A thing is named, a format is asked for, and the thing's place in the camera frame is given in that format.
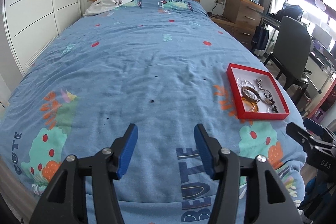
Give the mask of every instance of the bed cover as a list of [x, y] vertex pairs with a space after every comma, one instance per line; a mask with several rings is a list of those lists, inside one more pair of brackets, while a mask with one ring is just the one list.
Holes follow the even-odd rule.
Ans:
[[[115, 182], [125, 223], [202, 224], [218, 186], [194, 142], [194, 126], [202, 123], [223, 147], [245, 157], [266, 155], [298, 206], [306, 155], [285, 127], [303, 127], [301, 116], [280, 88], [290, 109], [285, 120], [238, 120], [229, 63], [266, 70], [193, 0], [134, 0], [82, 18], [14, 90], [0, 127], [1, 158], [38, 198], [67, 155], [94, 155], [135, 123], [139, 138], [129, 169]], [[243, 222], [244, 178], [240, 184], [237, 223]]]

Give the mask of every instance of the chair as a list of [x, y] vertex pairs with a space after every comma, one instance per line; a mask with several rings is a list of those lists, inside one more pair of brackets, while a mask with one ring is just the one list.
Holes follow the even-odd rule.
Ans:
[[273, 52], [269, 54], [264, 65], [271, 60], [280, 69], [277, 80], [282, 74], [285, 75], [284, 90], [288, 90], [291, 85], [302, 88], [300, 95], [294, 101], [295, 105], [300, 101], [309, 84], [304, 71], [311, 48], [312, 40], [306, 28], [290, 17], [283, 17]]

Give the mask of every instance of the metal bolt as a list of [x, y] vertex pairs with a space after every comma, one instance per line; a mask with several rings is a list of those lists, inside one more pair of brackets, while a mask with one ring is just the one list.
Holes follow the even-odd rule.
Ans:
[[75, 158], [76, 157], [74, 155], [69, 155], [69, 156], [67, 156], [67, 161], [74, 161]]
[[228, 148], [222, 148], [220, 152], [224, 155], [229, 155], [231, 153], [230, 149]]
[[257, 160], [260, 161], [260, 162], [265, 162], [267, 159], [266, 159], [266, 157], [263, 156], [263, 155], [258, 155], [258, 156], [257, 156]]
[[109, 155], [109, 154], [112, 153], [112, 150], [111, 150], [111, 148], [104, 148], [104, 149], [102, 150], [102, 153], [103, 153], [104, 155]]

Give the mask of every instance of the red box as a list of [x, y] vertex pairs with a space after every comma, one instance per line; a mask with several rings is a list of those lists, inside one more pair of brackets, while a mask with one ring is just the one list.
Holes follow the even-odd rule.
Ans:
[[[239, 119], [283, 120], [289, 115], [289, 109], [286, 101], [282, 96], [273, 75], [271, 75], [269, 72], [230, 63], [226, 70], [226, 73], [230, 82], [233, 98], [236, 105], [237, 116]], [[267, 108], [270, 107], [270, 105], [267, 105], [261, 101], [258, 103], [259, 112], [250, 112], [245, 110], [243, 101], [241, 99], [241, 88], [237, 85], [237, 78], [249, 80], [257, 89], [258, 85], [256, 83], [256, 79], [262, 79], [263, 88], [267, 89], [272, 94], [273, 100], [279, 113], [266, 112]]]

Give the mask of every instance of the power outlet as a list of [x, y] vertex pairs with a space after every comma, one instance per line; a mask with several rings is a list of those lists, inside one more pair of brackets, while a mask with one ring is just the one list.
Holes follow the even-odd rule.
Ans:
[[225, 3], [225, 0], [215, 0], [215, 3], [217, 3], [217, 1], [218, 1], [219, 4], [223, 4], [224, 5], [224, 3]]

